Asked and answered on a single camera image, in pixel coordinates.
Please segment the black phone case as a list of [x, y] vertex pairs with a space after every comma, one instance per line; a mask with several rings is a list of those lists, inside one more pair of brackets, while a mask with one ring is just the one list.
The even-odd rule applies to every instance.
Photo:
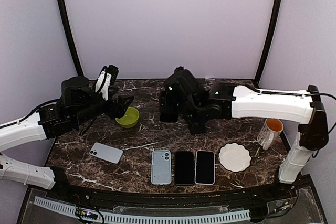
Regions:
[[190, 151], [178, 151], [174, 157], [174, 180], [179, 186], [194, 185], [194, 154]]

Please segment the silver white phone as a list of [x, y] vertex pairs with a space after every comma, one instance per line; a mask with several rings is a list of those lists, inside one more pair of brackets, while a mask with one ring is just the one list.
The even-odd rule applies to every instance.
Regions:
[[117, 164], [122, 157], [123, 150], [96, 142], [89, 151], [89, 154], [101, 160]]

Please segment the light blue phone case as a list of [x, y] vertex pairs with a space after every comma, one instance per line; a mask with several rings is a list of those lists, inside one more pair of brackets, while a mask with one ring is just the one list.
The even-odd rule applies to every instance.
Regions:
[[151, 159], [151, 183], [154, 185], [169, 185], [172, 182], [171, 152], [156, 150]]

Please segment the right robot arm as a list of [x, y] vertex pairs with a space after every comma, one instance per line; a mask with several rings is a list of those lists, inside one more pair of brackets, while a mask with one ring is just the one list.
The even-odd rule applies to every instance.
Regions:
[[278, 180], [268, 188], [273, 200], [288, 191], [310, 157], [329, 141], [327, 114], [314, 85], [306, 90], [265, 90], [249, 86], [214, 84], [206, 90], [183, 67], [175, 69], [163, 83], [160, 93], [160, 121], [175, 123], [182, 117], [191, 134], [206, 132], [213, 119], [269, 118], [297, 122], [295, 142], [280, 165]]

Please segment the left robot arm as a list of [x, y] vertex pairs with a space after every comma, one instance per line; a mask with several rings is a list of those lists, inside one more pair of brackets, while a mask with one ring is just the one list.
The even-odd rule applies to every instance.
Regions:
[[[42, 103], [27, 116], [1, 125], [1, 151], [25, 143], [57, 138], [102, 114], [121, 118], [134, 100], [132, 95], [104, 97], [103, 90], [89, 87], [85, 77], [72, 77], [61, 84], [61, 97]], [[51, 190], [63, 201], [74, 197], [60, 168], [35, 166], [1, 154], [1, 179]]]

